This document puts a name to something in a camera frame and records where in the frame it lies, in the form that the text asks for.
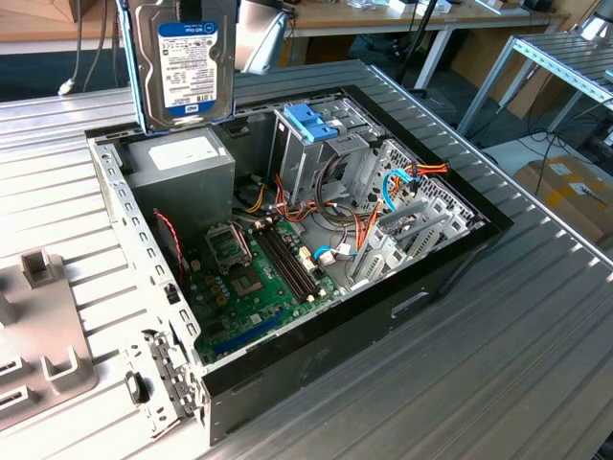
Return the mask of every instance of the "metal workbench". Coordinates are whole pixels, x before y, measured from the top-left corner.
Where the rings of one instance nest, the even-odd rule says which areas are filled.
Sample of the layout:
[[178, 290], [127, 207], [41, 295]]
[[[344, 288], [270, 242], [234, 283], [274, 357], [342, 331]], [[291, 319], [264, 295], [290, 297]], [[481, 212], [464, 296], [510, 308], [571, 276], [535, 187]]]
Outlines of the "metal workbench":
[[613, 69], [613, 40], [598, 44], [582, 38], [577, 33], [567, 32], [518, 35], [512, 36], [500, 53], [460, 122], [458, 132], [468, 132], [514, 52], [525, 56], [527, 60], [501, 99], [501, 106], [508, 104], [522, 88], [529, 73], [540, 66], [577, 89], [575, 96], [549, 126], [550, 131], [557, 128], [581, 95], [586, 95], [609, 109], [613, 108], [613, 83], [604, 77], [606, 70]]
[[[613, 264], [359, 61], [241, 77], [237, 96], [343, 84], [357, 84], [515, 225], [441, 302], [204, 458], [589, 458], [613, 429]], [[100, 376], [91, 392], [0, 433], [7, 458], [205, 450], [196, 422], [152, 444], [123, 385], [117, 350], [147, 304], [82, 132], [132, 119], [126, 90], [0, 105], [0, 261], [37, 245], [63, 256]]]

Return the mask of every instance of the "expansion slot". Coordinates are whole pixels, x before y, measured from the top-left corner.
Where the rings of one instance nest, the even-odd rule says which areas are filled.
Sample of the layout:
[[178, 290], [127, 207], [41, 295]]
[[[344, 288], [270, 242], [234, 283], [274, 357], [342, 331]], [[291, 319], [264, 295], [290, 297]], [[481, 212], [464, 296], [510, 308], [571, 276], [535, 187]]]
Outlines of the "expansion slot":
[[232, 337], [231, 339], [226, 340], [225, 342], [214, 346], [213, 347], [214, 353], [216, 355], [220, 355], [222, 353], [230, 352], [236, 348], [241, 347], [242, 345], [247, 343], [252, 338], [255, 338], [258, 335], [263, 334], [267, 331], [270, 331], [271, 329], [275, 328], [279, 324], [279, 322], [282, 320], [285, 313], [286, 313], [285, 310], [280, 311], [279, 313], [274, 315], [272, 318], [267, 319], [266, 321], [250, 329], [249, 331], [245, 331], [244, 333], [237, 335], [236, 337]]

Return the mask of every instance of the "metal rail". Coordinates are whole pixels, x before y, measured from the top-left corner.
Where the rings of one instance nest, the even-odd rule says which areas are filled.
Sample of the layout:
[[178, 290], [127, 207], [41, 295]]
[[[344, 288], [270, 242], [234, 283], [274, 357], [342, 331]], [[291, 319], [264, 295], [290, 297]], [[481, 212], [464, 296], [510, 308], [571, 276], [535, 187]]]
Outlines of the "metal rail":
[[[604, 77], [604, 72], [613, 68], [613, 42], [599, 45], [578, 34], [566, 32], [512, 36], [460, 122], [460, 134], [467, 134], [486, 98], [502, 76], [513, 52], [520, 53], [529, 61], [522, 67], [501, 100], [502, 106], [521, 89], [525, 78], [538, 65], [597, 103], [613, 108], [613, 83]], [[577, 99], [574, 99], [572, 104], [564, 107], [557, 123], [550, 126], [551, 130], [557, 127], [576, 101]]]

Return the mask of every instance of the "gray plastic stand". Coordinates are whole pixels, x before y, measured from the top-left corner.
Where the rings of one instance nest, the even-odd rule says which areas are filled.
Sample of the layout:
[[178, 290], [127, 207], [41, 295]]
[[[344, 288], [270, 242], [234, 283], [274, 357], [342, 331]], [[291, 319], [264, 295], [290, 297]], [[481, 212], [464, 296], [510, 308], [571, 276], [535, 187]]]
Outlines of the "gray plastic stand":
[[61, 258], [43, 249], [0, 270], [0, 430], [97, 382]]

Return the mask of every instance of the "blue drive bracket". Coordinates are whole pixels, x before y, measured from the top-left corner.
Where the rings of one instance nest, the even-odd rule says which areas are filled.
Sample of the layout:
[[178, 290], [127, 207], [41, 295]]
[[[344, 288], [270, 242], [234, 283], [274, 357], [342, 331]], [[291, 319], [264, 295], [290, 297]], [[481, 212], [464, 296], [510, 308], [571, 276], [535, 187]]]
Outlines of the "blue drive bracket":
[[325, 141], [338, 136], [338, 131], [326, 125], [319, 113], [313, 111], [305, 103], [286, 107], [284, 115], [309, 142]]

